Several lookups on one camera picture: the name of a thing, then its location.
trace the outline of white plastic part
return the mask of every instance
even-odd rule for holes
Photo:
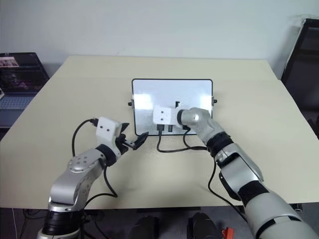
[[[180,110],[188,110],[189,106],[179,106],[177,108],[154,106],[153,111],[153,123],[154,124],[165,124],[174,125],[178,128],[182,128],[177,122],[177,114]]]
[[[99,118],[96,129],[96,138],[98,145],[108,146],[116,155],[116,159],[121,156],[119,149],[116,147],[115,139],[121,134],[122,124],[104,117]]]

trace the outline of table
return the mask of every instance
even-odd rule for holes
[[[71,158],[73,131],[85,119],[130,122],[127,138],[134,139],[127,105],[133,78],[212,79],[215,119],[259,165],[266,185],[289,203],[319,201],[319,142],[266,61],[71,56],[0,142],[0,206],[47,208],[50,188]],[[209,153],[158,153],[157,140],[149,137],[110,167],[119,197],[99,197],[88,209],[225,205],[207,190]],[[200,144],[194,135],[187,140]],[[95,127],[86,125],[75,150],[95,146]],[[162,139],[162,148],[182,146],[181,136]],[[212,188],[228,198],[217,177]],[[102,192],[107,188],[100,177],[90,196]]]

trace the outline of silver robot arm segment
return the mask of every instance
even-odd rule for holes
[[[177,122],[193,129],[220,167],[219,178],[229,196],[242,201],[256,239],[319,239],[318,235],[280,196],[263,183],[259,167],[209,112],[181,110]]]

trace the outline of red object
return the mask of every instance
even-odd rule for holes
[[[232,228],[227,228],[222,231],[224,239],[234,239],[235,230]]]

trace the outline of laptop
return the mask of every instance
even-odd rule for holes
[[[0,53],[0,127],[11,127],[48,80],[36,53]]]

